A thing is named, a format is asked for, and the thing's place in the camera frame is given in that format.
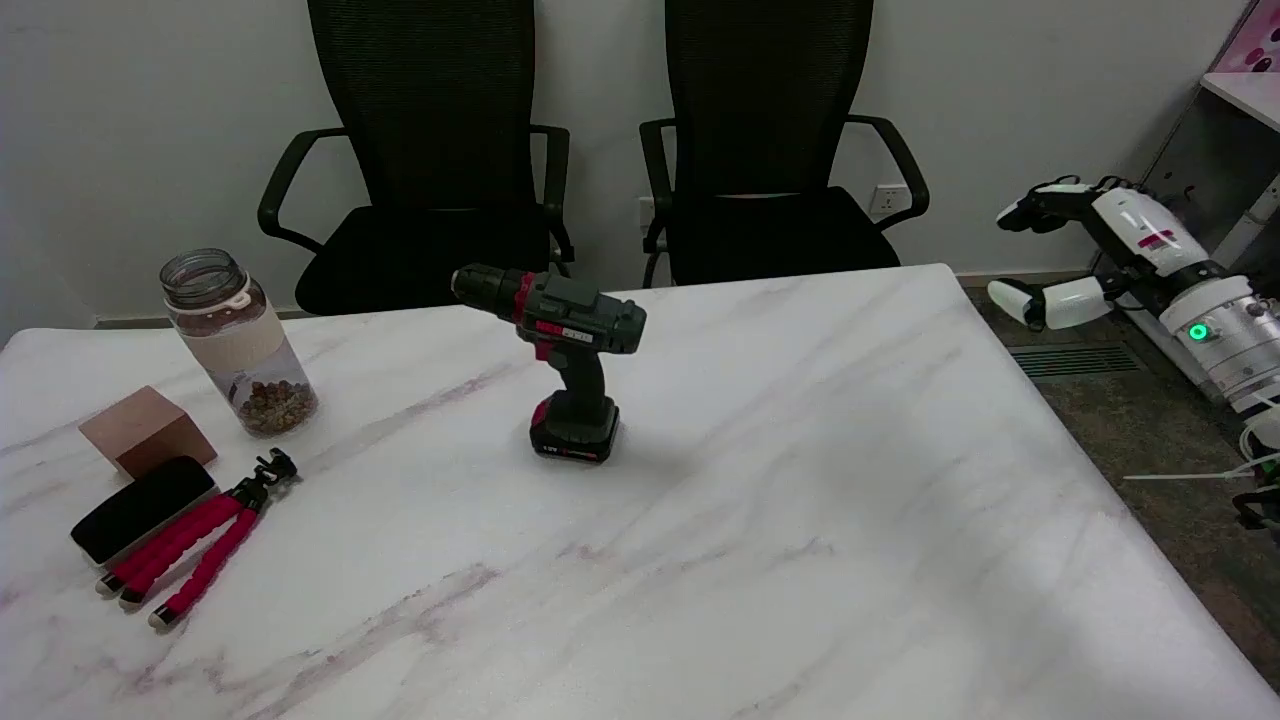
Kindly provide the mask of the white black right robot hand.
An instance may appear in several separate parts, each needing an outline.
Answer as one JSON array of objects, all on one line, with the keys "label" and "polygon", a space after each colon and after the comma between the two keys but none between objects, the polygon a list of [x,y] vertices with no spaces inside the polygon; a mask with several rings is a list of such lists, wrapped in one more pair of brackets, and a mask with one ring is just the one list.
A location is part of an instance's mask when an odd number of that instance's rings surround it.
[{"label": "white black right robot hand", "polygon": [[989,300],[1032,331],[1059,331],[1110,314],[1124,295],[1164,313],[1180,293],[1222,279],[1225,269],[1144,187],[1117,176],[1082,183],[1075,176],[1037,184],[997,217],[1002,231],[1037,234],[1080,224],[1112,263],[1111,272],[1057,284],[998,278]]}]

